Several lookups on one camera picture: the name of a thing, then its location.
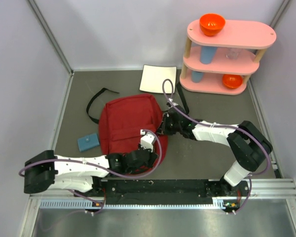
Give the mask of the red student backpack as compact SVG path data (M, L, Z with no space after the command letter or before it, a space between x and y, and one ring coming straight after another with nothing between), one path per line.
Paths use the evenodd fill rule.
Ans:
M162 116L163 111L153 95L139 94L107 102L101 116L90 119L98 125L99 142L104 155L130 153L140 148L140 131L148 129L159 139L153 151L162 162L168 146L168 136L157 134Z

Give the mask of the blue snap wallet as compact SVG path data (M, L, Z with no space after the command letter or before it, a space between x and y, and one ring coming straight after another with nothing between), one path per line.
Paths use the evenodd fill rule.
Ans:
M78 149L80 152L88 151L100 145L97 133L89 134L77 140Z

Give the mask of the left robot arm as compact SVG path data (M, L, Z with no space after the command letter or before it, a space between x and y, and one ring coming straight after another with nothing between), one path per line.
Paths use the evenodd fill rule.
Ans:
M38 194L47 190L76 190L98 195L102 184L95 178L110 175L129 178L144 177L161 162L157 153L140 147L130 153L112 153L93 158L70 158L46 150L25 162L20 171L24 177L24 193Z

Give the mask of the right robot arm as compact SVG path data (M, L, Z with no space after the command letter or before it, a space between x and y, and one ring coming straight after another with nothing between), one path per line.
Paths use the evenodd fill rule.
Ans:
M231 148L236 161L222 177L221 191L234 194L238 184L255 172L273 151L271 143L250 121L241 124L223 125L197 121L185 114L180 106L171 107L163 113L158 133L162 135L181 134L194 141L208 141Z

